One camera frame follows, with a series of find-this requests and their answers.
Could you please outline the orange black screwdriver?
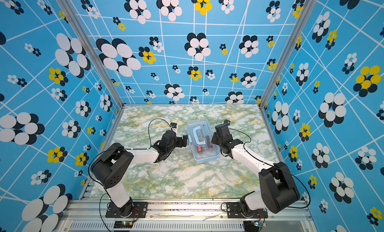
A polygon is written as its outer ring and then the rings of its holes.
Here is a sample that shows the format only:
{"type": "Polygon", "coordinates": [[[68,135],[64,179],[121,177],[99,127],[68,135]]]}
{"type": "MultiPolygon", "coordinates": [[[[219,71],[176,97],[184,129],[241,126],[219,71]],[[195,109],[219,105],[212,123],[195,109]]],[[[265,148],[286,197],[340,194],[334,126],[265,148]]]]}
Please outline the orange black screwdriver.
{"type": "Polygon", "coordinates": [[[209,151],[213,150],[213,144],[211,142],[210,136],[205,136],[206,148],[209,151]]]}

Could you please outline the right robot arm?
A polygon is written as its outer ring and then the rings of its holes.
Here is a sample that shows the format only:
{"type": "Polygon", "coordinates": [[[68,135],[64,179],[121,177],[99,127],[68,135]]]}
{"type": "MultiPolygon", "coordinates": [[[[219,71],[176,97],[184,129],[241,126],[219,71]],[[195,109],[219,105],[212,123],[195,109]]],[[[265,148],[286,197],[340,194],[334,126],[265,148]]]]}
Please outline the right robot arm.
{"type": "Polygon", "coordinates": [[[283,162],[273,163],[251,153],[245,143],[234,139],[227,124],[215,126],[212,143],[259,178],[259,192],[250,192],[240,198],[241,213],[250,218],[261,209],[276,214],[300,199],[300,192],[289,168],[283,162]]]}

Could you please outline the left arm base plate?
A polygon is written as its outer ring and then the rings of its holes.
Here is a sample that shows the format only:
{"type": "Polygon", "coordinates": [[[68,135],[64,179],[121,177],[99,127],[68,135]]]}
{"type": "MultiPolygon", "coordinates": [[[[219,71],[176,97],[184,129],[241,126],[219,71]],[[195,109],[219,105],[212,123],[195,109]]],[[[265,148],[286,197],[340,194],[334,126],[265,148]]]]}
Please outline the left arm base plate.
{"type": "Polygon", "coordinates": [[[122,208],[118,208],[113,202],[107,205],[106,218],[145,218],[149,203],[147,202],[128,202],[122,208]]]}

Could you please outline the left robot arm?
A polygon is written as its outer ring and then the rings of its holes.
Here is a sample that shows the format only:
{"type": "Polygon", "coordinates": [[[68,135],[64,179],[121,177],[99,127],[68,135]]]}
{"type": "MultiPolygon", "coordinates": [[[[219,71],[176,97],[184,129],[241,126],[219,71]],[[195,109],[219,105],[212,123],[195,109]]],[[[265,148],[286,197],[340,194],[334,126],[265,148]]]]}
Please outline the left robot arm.
{"type": "Polygon", "coordinates": [[[143,163],[156,164],[166,160],[175,148],[187,146],[188,136],[177,136],[173,130],[166,131],[162,139],[149,149],[126,149],[119,143],[112,144],[92,163],[91,172],[110,196],[106,217],[139,217],[132,197],[125,189],[122,179],[129,166],[143,163]]]}

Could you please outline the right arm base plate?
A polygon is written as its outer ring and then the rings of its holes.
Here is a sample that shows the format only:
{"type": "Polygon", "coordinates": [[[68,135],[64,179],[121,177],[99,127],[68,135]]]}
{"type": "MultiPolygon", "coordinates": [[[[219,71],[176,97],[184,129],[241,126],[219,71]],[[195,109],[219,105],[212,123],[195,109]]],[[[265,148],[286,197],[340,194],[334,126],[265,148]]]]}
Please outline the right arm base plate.
{"type": "Polygon", "coordinates": [[[265,209],[258,209],[255,211],[247,211],[245,206],[240,202],[227,202],[224,211],[227,213],[229,219],[267,219],[268,212],[265,209]]]}

